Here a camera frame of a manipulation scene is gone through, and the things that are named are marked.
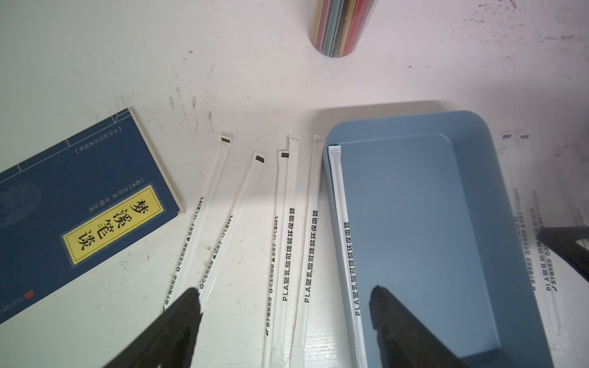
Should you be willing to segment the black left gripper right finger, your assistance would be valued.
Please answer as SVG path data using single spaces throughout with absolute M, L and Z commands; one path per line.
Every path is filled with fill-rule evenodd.
M 465 367 L 386 288 L 377 285 L 369 302 L 383 367 Z

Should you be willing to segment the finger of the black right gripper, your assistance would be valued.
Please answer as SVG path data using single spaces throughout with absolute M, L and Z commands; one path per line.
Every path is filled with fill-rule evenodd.
M 588 239 L 588 227 L 543 227 L 538 240 L 569 264 L 586 282 L 589 281 L 589 254 L 578 241 Z

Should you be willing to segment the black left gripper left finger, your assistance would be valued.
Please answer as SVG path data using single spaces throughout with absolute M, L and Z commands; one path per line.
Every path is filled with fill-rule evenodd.
M 199 291 L 189 288 L 107 367 L 190 367 L 202 320 Z

